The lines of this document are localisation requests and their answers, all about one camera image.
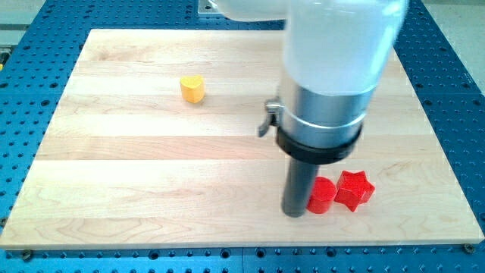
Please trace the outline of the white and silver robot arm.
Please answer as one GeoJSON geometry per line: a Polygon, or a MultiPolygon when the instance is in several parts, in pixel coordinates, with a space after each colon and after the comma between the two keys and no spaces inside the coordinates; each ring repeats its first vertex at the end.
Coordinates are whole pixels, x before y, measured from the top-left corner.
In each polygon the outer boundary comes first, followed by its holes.
{"type": "Polygon", "coordinates": [[[283,68],[277,94],[266,101],[264,136],[290,157],[281,208],[305,213],[321,165],[355,147],[367,107],[408,9],[407,0],[217,0],[225,17],[283,20],[283,68]]]}

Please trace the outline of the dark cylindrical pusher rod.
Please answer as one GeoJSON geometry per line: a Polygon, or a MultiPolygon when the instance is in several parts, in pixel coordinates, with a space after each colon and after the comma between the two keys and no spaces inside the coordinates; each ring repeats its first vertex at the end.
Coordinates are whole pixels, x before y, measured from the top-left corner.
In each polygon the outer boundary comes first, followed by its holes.
{"type": "Polygon", "coordinates": [[[291,158],[281,208],[285,215],[298,218],[305,214],[319,166],[291,158]]]}

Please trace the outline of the black tool clamp ring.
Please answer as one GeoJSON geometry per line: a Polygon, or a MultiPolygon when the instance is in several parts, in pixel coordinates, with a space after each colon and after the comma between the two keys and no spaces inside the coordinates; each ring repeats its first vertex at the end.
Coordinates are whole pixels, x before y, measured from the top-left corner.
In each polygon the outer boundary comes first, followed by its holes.
{"type": "Polygon", "coordinates": [[[285,131],[277,128],[276,143],[290,157],[313,165],[328,165],[348,157],[361,136],[362,125],[356,135],[347,143],[332,148],[315,148],[303,145],[290,137],[285,131]]]}

